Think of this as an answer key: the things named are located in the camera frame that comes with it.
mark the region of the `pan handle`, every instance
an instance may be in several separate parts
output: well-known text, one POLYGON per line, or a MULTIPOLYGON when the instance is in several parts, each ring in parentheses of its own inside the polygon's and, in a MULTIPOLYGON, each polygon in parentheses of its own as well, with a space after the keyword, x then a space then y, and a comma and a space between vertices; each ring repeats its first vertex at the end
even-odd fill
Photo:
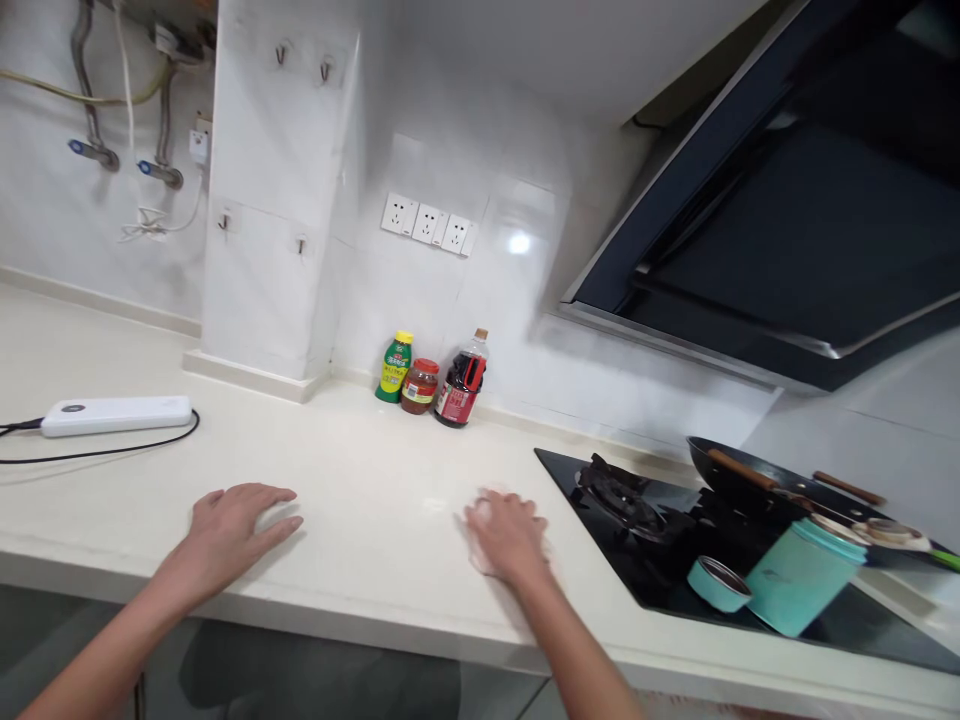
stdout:
POLYGON ((845 483, 843 480, 838 480, 837 478, 833 477, 833 475, 827 475, 821 470, 817 470, 813 474, 813 479, 819 480, 824 485, 830 485, 838 490, 843 490, 845 493, 853 495, 855 498, 859 498, 860 500, 863 500, 865 503, 873 505, 874 507, 882 507, 887 503, 887 499, 885 497, 876 495, 869 490, 858 488, 856 485, 845 483))
POLYGON ((761 490, 766 490, 767 492, 769 492, 774 488, 780 487, 777 484, 776 480, 768 478, 763 473, 758 473, 756 470, 754 470, 751 467, 747 467, 742 462, 738 462, 737 460, 734 460, 732 457, 727 455, 722 450, 717 450, 716 448, 713 448, 707 451, 707 455, 710 457, 711 460, 717 463, 717 465, 722 465, 727 470, 730 470, 731 472, 735 472, 737 475, 744 478, 745 480, 749 480, 750 482, 752 482, 761 490))

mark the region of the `hand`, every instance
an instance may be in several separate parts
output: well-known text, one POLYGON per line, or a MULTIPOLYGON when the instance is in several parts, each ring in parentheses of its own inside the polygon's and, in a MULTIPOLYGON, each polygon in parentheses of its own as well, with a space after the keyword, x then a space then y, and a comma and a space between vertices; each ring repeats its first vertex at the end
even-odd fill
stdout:
POLYGON ((467 526, 494 573, 514 589, 527 581, 553 577, 543 555, 547 521, 536 517, 536 511, 530 500, 522 502, 513 493, 501 495, 493 490, 484 490, 473 507, 464 508, 467 526))
POLYGON ((148 590, 186 615, 243 575, 303 523, 280 520, 254 533, 257 518, 278 502, 297 497, 293 490, 249 483, 204 495, 193 506, 187 537, 161 563, 148 590))

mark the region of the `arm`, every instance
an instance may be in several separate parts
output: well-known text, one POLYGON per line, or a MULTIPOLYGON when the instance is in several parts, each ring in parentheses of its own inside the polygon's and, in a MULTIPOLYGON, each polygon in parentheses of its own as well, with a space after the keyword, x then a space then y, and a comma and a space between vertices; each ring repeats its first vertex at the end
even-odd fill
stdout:
POLYGON ((517 596, 543 649, 570 720, 643 720, 633 690, 550 572, 543 557, 546 520, 516 495, 486 491, 467 508, 467 524, 497 576, 517 596), (478 512, 482 503, 489 508, 478 512))
POLYGON ((260 533, 257 517, 292 490, 250 484, 218 490, 193 506, 187 537, 153 579, 52 683, 19 720, 101 720, 131 692, 164 636, 194 608, 249 570, 300 527, 281 520, 260 533))

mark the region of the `gas stove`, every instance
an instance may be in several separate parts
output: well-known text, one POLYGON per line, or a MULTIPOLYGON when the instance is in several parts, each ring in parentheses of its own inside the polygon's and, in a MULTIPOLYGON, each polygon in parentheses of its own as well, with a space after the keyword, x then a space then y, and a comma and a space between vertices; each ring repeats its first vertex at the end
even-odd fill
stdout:
MULTIPOLYGON (((691 490, 609 465, 535 450, 580 522, 645 609, 697 622, 776 634, 746 608, 727 615, 686 577, 700 555, 746 576, 777 531, 747 520, 709 489, 691 490)), ((960 657, 853 585, 796 639, 960 675, 960 657)))

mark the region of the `wok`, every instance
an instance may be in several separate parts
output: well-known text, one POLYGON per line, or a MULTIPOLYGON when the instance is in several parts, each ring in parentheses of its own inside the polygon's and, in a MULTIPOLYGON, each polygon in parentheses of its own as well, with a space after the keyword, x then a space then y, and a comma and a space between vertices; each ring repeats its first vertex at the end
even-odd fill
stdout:
MULTIPOLYGON (((807 517, 811 512, 820 513, 847 527, 870 518, 895 520, 876 507, 845 493, 857 493, 877 504, 885 502, 883 498, 842 483, 824 473, 816 473, 814 478, 804 477, 742 450, 706 438, 688 437, 687 444, 690 446, 694 467, 710 489, 735 510, 768 526, 786 530, 792 522, 807 517), (733 460, 733 463, 724 461, 723 455, 733 460), (824 484, 824 479, 831 484, 839 483, 845 493, 824 484), (777 494, 774 489, 785 490, 809 502, 791 500, 777 494)), ((931 543, 935 550, 950 552, 939 543, 931 543)), ((878 545, 871 545, 867 550, 867 565, 870 566, 916 570, 920 569, 918 563, 930 569, 944 569, 944 565, 929 553, 883 548, 878 545)))

